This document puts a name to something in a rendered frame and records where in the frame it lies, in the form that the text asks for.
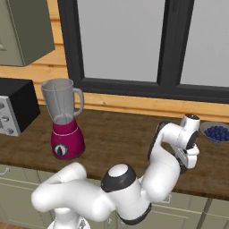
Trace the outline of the olive green wall cupboard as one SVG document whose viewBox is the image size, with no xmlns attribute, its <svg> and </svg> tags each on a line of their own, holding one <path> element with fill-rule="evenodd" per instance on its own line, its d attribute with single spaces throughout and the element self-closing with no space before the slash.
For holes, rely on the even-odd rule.
<svg viewBox="0 0 229 229">
<path fill-rule="evenodd" d="M 47 0 L 0 0 L 0 65 L 27 66 L 54 49 Z"/>
</svg>

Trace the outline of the dark framed window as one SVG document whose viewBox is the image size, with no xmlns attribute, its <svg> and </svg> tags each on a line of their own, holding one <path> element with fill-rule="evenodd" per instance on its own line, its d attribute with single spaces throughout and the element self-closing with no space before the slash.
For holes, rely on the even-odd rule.
<svg viewBox="0 0 229 229">
<path fill-rule="evenodd" d="M 229 105 L 229 0 L 57 0 L 85 92 Z"/>
</svg>

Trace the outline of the magenta blender with grey jar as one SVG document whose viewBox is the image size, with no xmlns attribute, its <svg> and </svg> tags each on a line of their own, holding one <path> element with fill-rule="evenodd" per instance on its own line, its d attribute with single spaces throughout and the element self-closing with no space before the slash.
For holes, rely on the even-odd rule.
<svg viewBox="0 0 229 229">
<path fill-rule="evenodd" d="M 53 155 L 62 160 L 79 157 L 85 150 L 85 142 L 75 117 L 84 107 L 83 92 L 70 79 L 42 81 L 41 91 L 53 124 Z"/>
</svg>

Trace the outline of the heap of blueberries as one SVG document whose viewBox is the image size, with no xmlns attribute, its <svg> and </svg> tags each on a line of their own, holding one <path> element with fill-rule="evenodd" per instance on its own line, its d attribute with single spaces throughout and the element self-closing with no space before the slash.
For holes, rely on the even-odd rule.
<svg viewBox="0 0 229 229">
<path fill-rule="evenodd" d="M 212 140 L 229 141 L 229 130 L 223 126 L 210 126 L 204 133 Z"/>
</svg>

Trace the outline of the black and silver toaster oven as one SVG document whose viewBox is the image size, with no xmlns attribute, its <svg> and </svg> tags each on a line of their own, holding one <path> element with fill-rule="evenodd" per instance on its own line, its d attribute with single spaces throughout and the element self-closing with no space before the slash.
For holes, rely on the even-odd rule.
<svg viewBox="0 0 229 229">
<path fill-rule="evenodd" d="M 39 115 L 32 80 L 0 78 L 0 134 L 20 136 Z"/>
</svg>

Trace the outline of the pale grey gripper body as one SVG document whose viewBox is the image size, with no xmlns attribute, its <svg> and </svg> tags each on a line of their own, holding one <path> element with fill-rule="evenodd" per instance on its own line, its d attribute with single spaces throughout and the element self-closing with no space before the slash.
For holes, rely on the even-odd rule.
<svg viewBox="0 0 229 229">
<path fill-rule="evenodd" d="M 180 174 L 195 167 L 198 159 L 199 149 L 194 145 L 190 149 L 174 148 L 174 154 L 180 165 Z"/>
</svg>

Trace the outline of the grey bowl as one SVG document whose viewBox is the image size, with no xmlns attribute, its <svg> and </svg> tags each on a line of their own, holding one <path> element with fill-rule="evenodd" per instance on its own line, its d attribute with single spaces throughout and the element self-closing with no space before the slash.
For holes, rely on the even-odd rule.
<svg viewBox="0 0 229 229">
<path fill-rule="evenodd" d="M 219 122 L 203 122 L 199 130 L 215 143 L 229 143 L 229 124 Z"/>
</svg>

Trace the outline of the olive green cupboard door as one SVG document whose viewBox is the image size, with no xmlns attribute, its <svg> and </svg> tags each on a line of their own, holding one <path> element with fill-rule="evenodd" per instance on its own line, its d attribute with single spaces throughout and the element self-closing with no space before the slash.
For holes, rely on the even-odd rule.
<svg viewBox="0 0 229 229">
<path fill-rule="evenodd" d="M 50 211 L 38 212 L 31 204 L 31 194 L 38 187 L 31 182 L 0 179 L 0 207 L 6 222 L 29 229 L 47 229 L 54 220 Z"/>
</svg>

